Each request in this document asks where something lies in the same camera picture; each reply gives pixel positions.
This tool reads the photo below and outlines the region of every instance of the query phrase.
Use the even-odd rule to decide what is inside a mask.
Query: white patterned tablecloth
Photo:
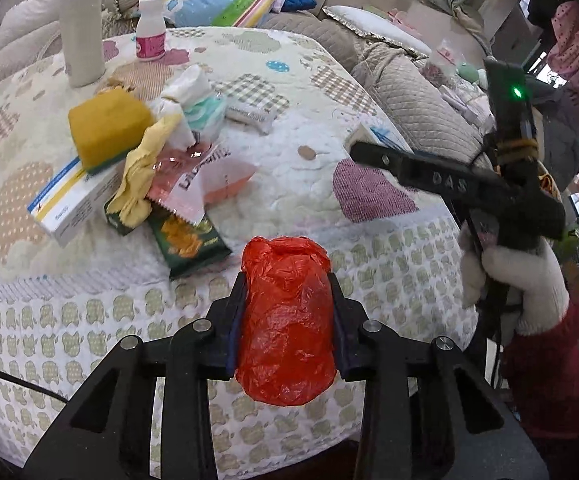
[[[222,136],[259,170],[236,197],[209,210],[233,256],[189,278],[168,280],[150,230],[126,238],[102,216],[61,249],[26,212],[75,155],[68,110],[97,84],[71,89],[62,54],[0,83],[0,370],[70,397],[127,334],[173,335],[228,295],[253,236],[307,235],[327,249],[346,296],[399,334],[446,334],[466,346],[476,313],[461,307],[457,226],[442,201],[362,173],[343,141],[363,121],[405,146],[366,92],[315,41],[274,30],[182,28],[167,33],[157,63],[135,61],[134,38],[105,41],[105,78],[150,100],[198,63],[215,87],[279,113],[268,137],[228,124]],[[307,160],[298,153],[309,146]],[[364,182],[383,192],[364,203]],[[305,406],[254,402],[239,384],[208,385],[220,478],[244,478],[305,458],[356,432],[364,384],[338,378]],[[154,405],[151,470],[160,473],[163,382]],[[0,454],[23,465],[62,405],[0,381]]]

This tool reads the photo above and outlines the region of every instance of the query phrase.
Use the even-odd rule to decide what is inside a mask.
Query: hand
[[[519,334],[547,332],[563,319],[569,294],[556,256],[544,238],[540,239],[538,254],[491,247],[483,251],[479,261],[469,230],[463,225],[458,245],[464,251],[460,262],[464,307],[479,300],[487,273],[497,282],[522,291],[523,313],[516,323]]]

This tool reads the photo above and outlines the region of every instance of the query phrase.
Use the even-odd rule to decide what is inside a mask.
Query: red plastic bag
[[[246,245],[236,380],[252,399],[300,406],[332,384],[330,267],[327,251],[309,238],[256,237]]]

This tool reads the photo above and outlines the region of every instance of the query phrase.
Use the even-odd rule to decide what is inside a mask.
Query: white box
[[[102,209],[116,193],[121,185],[123,164],[89,174],[76,157],[52,178],[27,210],[61,247],[65,247],[92,213]]]

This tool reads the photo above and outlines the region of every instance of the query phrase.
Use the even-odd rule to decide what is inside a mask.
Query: metal screw
[[[121,339],[121,348],[123,350],[132,350],[138,346],[138,337],[135,335],[128,335]]]
[[[382,325],[380,321],[376,321],[375,319],[368,319],[367,321],[363,321],[363,328],[367,332],[378,332],[381,327]]]
[[[207,330],[212,328],[212,322],[209,319],[197,319],[194,321],[192,328],[196,332],[207,332]]]
[[[452,350],[454,348],[454,341],[449,337],[442,335],[436,339],[436,346],[441,350]]]

